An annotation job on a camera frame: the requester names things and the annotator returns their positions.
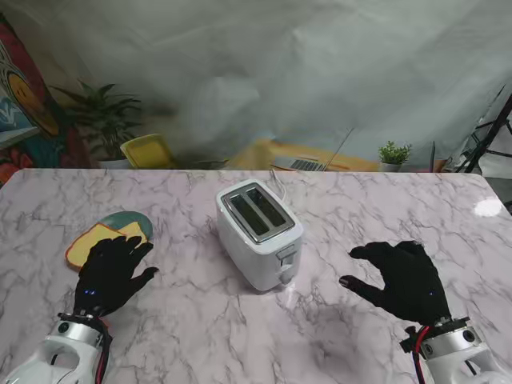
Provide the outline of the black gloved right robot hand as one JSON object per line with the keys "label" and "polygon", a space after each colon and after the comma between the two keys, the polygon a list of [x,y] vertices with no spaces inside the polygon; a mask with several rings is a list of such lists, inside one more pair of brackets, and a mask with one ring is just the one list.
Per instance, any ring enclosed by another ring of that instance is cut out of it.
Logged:
{"label": "black gloved right robot hand", "polygon": [[379,289],[352,275],[340,277],[339,283],[359,297],[397,318],[423,326],[451,319],[438,270],[421,244],[371,242],[353,248],[349,256],[368,261],[384,281]]}

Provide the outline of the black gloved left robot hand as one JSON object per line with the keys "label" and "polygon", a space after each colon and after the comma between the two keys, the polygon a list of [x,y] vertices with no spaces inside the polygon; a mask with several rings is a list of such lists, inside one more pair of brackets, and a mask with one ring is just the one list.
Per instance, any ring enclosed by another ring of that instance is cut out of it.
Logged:
{"label": "black gloved left robot hand", "polygon": [[124,306],[158,272],[148,267],[134,276],[153,247],[139,236],[103,239],[93,246],[78,273],[73,313],[101,318]]}

